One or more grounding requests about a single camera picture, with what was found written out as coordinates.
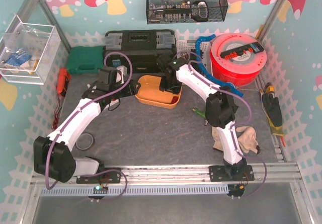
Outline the orange plastic bin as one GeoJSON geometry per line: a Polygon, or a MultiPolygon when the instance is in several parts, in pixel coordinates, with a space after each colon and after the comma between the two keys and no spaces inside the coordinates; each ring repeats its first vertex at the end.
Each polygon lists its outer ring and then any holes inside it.
{"type": "Polygon", "coordinates": [[[172,105],[171,101],[174,96],[181,98],[182,89],[179,94],[172,94],[170,92],[162,92],[159,90],[161,76],[144,75],[138,79],[141,83],[141,88],[135,95],[137,100],[142,104],[152,105],[156,107],[173,109],[176,105],[172,105]]]}

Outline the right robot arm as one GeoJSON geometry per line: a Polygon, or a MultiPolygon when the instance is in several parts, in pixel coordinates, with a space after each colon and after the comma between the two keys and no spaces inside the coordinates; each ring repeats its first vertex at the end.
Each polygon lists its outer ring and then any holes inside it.
{"type": "Polygon", "coordinates": [[[223,148],[226,173],[232,177],[245,170],[247,162],[242,156],[235,131],[235,113],[238,106],[229,87],[221,87],[198,73],[185,58],[173,58],[163,54],[156,64],[164,73],[160,91],[178,93],[182,84],[187,85],[205,102],[205,118],[217,129],[223,148]]]}

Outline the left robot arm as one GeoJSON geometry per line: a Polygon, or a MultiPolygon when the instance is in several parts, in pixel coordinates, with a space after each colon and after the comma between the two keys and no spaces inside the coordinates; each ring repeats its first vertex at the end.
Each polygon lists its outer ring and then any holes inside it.
{"type": "Polygon", "coordinates": [[[102,161],[93,157],[75,158],[72,150],[96,117],[121,98],[137,94],[137,84],[131,77],[125,66],[103,67],[65,121],[47,137],[35,139],[34,171],[44,175],[46,182],[54,179],[66,183],[72,177],[95,176],[103,168],[102,161]]]}

